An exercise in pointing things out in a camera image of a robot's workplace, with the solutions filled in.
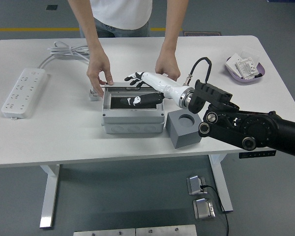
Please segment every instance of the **gray cube with hole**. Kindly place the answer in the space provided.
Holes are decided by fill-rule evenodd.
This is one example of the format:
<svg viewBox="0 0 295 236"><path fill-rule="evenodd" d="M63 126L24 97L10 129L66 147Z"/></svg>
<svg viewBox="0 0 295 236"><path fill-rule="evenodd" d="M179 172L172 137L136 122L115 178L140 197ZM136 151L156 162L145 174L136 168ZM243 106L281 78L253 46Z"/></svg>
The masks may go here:
<svg viewBox="0 0 295 236"><path fill-rule="evenodd" d="M202 122L198 114L193 114L187 109L168 112L166 130L172 140L174 148L199 143L199 125Z"/></svg>

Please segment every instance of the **white table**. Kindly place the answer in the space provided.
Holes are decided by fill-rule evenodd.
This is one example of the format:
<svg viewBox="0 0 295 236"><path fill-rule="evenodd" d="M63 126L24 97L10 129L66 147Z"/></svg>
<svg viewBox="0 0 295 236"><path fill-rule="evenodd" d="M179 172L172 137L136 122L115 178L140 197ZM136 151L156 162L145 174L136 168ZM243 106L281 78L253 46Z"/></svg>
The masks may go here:
<svg viewBox="0 0 295 236"><path fill-rule="evenodd" d="M84 39L59 39L71 46ZM56 39L0 41L0 110L21 72L37 67L49 56L48 47ZM101 39L111 63L114 81L136 71L154 71L163 38ZM234 53L248 46L262 53L265 76L255 84L236 82L224 63ZM275 110L283 119L295 122L295 102L285 87L259 40L253 36L181 37L178 39L177 61L183 84L193 64L201 57L212 61L209 83L233 94L232 102L241 110L269 112ZM90 83L87 64L76 60L52 60L44 69L47 84L27 119L4 118L0 111L0 167L40 165L48 174L40 227L50 227L57 189L59 165L126 159L209 155L216 185L225 210L233 210L220 162L227 153L242 149L212 138L200 143L173 148L166 131L161 134L106 134L101 126L102 102L89 101ZM193 73L190 85L197 79L204 82L206 62ZM179 109L165 100L167 112ZM202 118L207 105L199 113Z"/></svg>

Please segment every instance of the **white cable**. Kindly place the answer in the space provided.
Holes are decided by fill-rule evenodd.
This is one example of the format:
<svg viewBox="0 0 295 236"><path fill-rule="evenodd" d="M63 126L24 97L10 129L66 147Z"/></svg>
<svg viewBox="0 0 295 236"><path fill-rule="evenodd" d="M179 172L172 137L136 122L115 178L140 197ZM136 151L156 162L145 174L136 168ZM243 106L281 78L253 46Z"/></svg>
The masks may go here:
<svg viewBox="0 0 295 236"><path fill-rule="evenodd" d="M47 50L50 51L50 56L47 57L38 68L41 68L45 63L49 61L52 57L80 57L86 61L89 61L89 48L87 45L77 45L77 46L69 46L63 42L56 41L54 42L54 47L48 48Z"/></svg>

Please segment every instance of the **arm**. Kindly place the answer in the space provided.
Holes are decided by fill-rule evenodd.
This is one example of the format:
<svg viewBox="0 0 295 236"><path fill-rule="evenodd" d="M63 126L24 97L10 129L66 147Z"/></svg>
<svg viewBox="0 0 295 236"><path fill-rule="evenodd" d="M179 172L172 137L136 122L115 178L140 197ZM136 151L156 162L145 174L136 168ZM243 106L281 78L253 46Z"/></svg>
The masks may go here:
<svg viewBox="0 0 295 236"><path fill-rule="evenodd" d="M187 6L188 0L167 0L165 39L155 67L156 73L166 73L175 81L180 76L175 51Z"/></svg>
<svg viewBox="0 0 295 236"><path fill-rule="evenodd" d="M106 81L109 85L112 85L114 82L110 73L109 59L97 36L90 2L89 0L68 0L68 2L87 40L90 52L87 76L98 95L103 97L104 92L100 85L105 84L105 82L99 79L99 73L104 71Z"/></svg>

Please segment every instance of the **yellow floor line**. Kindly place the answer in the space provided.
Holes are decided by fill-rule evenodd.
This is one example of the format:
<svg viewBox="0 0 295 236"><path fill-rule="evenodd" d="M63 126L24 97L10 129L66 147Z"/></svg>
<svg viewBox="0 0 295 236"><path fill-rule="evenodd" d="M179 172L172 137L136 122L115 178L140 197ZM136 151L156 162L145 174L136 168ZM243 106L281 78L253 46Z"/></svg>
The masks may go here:
<svg viewBox="0 0 295 236"><path fill-rule="evenodd" d="M150 28L150 30L165 31L166 28ZM0 31L79 31L79 28L0 28Z"/></svg>

